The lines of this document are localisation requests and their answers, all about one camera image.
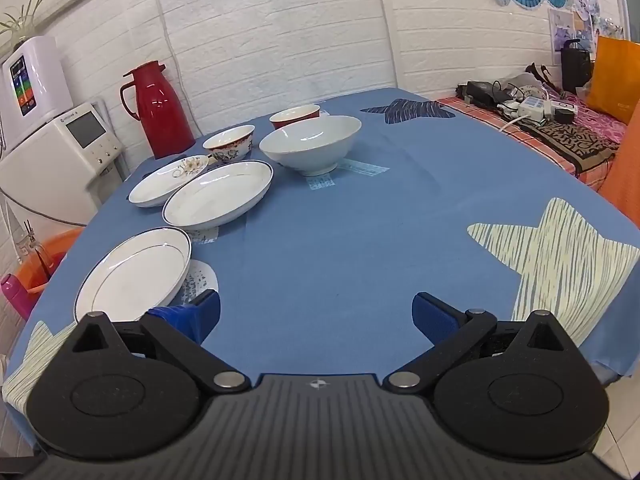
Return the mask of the white plate silver rim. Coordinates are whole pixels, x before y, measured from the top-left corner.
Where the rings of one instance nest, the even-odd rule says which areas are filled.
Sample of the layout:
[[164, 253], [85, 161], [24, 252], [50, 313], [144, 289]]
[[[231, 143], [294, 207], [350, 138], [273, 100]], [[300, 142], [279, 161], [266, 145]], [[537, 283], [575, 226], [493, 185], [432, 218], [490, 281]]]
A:
[[174, 299], [188, 273], [190, 236], [156, 228], [129, 237], [86, 276], [74, 304], [74, 318], [103, 312], [113, 322], [130, 322]]

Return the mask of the white plate blue rim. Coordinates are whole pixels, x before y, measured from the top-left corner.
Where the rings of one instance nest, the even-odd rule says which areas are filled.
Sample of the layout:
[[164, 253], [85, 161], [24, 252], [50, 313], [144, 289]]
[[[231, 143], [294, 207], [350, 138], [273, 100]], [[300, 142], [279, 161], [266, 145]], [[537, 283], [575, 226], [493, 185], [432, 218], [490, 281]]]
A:
[[261, 160], [219, 167], [175, 192], [163, 206], [163, 220], [189, 231], [223, 226], [257, 205], [272, 179], [272, 167]]

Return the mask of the white floral plate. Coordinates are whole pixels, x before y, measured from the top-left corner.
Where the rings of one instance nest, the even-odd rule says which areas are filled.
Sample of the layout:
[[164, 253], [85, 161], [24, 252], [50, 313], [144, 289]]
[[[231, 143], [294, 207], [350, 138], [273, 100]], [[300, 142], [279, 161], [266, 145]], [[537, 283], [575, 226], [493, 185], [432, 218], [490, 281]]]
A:
[[163, 206], [166, 200], [208, 167], [207, 155], [183, 157], [144, 177], [129, 193], [128, 202], [139, 208]]

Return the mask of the floral red rim bowl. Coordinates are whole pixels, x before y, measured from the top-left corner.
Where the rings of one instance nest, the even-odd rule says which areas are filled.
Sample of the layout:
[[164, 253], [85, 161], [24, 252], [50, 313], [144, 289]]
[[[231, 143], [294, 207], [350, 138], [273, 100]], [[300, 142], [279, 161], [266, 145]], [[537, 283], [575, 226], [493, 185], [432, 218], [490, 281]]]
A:
[[253, 149], [253, 125], [242, 125], [221, 131], [207, 138], [203, 148], [208, 151], [209, 165], [238, 162]]

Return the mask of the large white bowl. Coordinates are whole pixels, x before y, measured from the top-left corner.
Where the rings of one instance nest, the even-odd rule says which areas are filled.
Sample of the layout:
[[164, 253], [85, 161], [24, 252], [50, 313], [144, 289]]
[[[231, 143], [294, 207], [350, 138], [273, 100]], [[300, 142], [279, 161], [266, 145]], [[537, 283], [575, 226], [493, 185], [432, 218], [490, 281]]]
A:
[[355, 144], [362, 122], [352, 116], [326, 115], [284, 126], [259, 143], [273, 162], [305, 177], [328, 174]]

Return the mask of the red gold bowl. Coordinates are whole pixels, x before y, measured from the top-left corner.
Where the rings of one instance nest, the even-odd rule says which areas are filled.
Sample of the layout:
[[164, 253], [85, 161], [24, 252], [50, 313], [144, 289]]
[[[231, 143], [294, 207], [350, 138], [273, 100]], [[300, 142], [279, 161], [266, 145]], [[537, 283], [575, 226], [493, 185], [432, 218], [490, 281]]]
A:
[[269, 121], [274, 130], [280, 129], [284, 126], [294, 124], [294, 122], [301, 122], [310, 118], [317, 118], [320, 116], [320, 106], [317, 104], [306, 104], [296, 107], [288, 108], [287, 110], [281, 110], [276, 114], [269, 117]]

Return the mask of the orange plastic basin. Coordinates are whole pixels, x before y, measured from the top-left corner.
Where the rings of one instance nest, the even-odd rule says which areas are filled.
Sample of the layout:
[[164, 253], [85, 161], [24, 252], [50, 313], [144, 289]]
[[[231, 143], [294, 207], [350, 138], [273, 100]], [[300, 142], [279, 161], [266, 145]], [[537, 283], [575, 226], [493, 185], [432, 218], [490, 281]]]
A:
[[14, 275], [27, 290], [29, 301], [35, 304], [52, 278], [63, 258], [78, 239], [82, 228], [73, 228], [45, 240], [46, 254], [38, 258], [34, 254], [27, 256], [18, 266]]

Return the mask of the blue patterned tablecloth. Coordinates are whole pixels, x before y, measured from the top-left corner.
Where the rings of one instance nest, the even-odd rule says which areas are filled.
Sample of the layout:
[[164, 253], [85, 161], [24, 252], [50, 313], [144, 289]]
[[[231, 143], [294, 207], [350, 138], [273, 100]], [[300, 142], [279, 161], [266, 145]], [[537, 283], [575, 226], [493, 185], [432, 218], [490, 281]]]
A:
[[330, 184], [273, 169], [265, 197], [193, 247], [216, 273], [221, 319], [206, 348], [264, 373], [385, 376], [430, 345], [418, 292], [510, 318], [537, 274], [538, 309], [608, 304], [580, 347], [608, 377], [639, 359], [639, 232], [591, 188], [461, 114], [386, 122], [410, 94], [326, 101], [361, 129]]

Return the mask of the pink plastic cup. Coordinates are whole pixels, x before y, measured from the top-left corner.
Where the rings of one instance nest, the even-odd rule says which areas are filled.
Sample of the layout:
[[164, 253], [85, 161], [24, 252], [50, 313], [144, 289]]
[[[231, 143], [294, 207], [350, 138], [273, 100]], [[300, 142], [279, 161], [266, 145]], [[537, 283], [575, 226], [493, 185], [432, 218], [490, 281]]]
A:
[[1, 290], [6, 297], [6, 301], [21, 315], [23, 320], [27, 321], [37, 299], [28, 292], [21, 281], [13, 274], [6, 274], [2, 278]]

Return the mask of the white appliance with screen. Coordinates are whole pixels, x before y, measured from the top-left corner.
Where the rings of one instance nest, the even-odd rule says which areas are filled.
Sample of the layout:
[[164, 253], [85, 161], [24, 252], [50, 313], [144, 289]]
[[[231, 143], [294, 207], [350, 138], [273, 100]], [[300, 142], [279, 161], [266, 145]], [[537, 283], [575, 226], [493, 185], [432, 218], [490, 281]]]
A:
[[1, 159], [1, 196], [47, 238], [83, 228], [122, 184], [122, 142], [93, 103], [51, 120]]

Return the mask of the red thermos jug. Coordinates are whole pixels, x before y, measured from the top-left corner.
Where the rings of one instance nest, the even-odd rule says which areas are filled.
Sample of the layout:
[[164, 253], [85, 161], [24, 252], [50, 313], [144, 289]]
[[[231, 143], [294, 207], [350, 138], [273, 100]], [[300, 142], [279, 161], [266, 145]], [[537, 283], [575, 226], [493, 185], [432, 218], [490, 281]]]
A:
[[156, 159], [180, 154], [195, 143], [177, 93], [163, 74], [165, 68], [157, 60], [146, 62], [126, 73], [132, 79], [119, 89], [122, 106], [142, 125]]

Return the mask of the orange checkered cloth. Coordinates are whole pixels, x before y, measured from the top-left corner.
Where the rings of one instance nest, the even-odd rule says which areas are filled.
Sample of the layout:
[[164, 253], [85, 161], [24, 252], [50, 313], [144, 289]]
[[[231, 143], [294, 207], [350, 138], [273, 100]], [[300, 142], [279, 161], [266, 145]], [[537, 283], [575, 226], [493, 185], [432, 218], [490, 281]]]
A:
[[610, 172], [618, 144], [597, 136], [588, 128], [576, 125], [535, 125], [528, 119], [508, 126], [506, 120], [491, 110], [455, 98], [440, 99], [465, 116], [501, 131], [598, 192]]

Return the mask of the brown patterned cloth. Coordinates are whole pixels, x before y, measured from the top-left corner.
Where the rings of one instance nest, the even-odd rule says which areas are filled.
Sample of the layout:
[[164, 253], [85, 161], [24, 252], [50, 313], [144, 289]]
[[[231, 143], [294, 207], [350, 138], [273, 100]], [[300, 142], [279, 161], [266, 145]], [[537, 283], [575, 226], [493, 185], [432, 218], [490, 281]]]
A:
[[525, 124], [522, 129], [570, 162], [580, 176], [615, 157], [617, 144], [597, 136], [590, 129], [574, 124], [546, 122]]

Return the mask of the white power strip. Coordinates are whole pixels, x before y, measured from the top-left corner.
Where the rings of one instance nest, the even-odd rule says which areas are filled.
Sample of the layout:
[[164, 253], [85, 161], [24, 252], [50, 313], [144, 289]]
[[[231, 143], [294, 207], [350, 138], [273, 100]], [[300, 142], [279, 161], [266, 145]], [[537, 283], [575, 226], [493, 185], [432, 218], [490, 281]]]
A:
[[578, 107], [574, 104], [528, 96], [518, 104], [516, 110], [516, 116], [529, 118], [534, 122], [542, 122], [544, 119], [555, 120], [555, 116], [559, 113], [574, 119], [578, 115]]

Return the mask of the white water purifier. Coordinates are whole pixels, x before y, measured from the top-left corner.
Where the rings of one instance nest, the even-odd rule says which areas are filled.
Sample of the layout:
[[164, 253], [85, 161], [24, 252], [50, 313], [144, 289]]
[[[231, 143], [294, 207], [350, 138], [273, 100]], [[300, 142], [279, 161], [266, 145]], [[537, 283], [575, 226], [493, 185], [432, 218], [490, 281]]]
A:
[[1, 122], [10, 152], [74, 107], [55, 40], [35, 36], [1, 65]]

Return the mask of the orange bag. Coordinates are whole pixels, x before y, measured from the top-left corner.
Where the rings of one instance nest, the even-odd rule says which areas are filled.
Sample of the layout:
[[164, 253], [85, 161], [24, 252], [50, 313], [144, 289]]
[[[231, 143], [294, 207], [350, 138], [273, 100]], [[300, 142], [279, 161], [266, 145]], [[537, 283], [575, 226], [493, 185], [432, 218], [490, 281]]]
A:
[[640, 44], [600, 36], [587, 106], [628, 125], [639, 93]]

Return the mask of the black kettle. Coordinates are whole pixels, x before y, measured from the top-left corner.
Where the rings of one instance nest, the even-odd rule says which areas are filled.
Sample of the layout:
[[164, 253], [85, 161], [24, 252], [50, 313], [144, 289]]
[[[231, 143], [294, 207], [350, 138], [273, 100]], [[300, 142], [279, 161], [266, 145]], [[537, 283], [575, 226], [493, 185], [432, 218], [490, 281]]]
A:
[[577, 93], [592, 77], [590, 54], [579, 45], [578, 39], [566, 40], [561, 49], [562, 88]]

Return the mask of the potted green plant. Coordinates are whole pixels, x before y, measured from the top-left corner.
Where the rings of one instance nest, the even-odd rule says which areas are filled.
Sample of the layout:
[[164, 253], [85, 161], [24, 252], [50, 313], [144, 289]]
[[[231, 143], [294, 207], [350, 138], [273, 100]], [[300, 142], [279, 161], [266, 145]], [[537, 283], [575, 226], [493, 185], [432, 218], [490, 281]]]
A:
[[9, 35], [12, 52], [36, 34], [36, 14], [44, 0], [28, 0], [14, 12], [4, 11], [1, 14], [1, 33]]

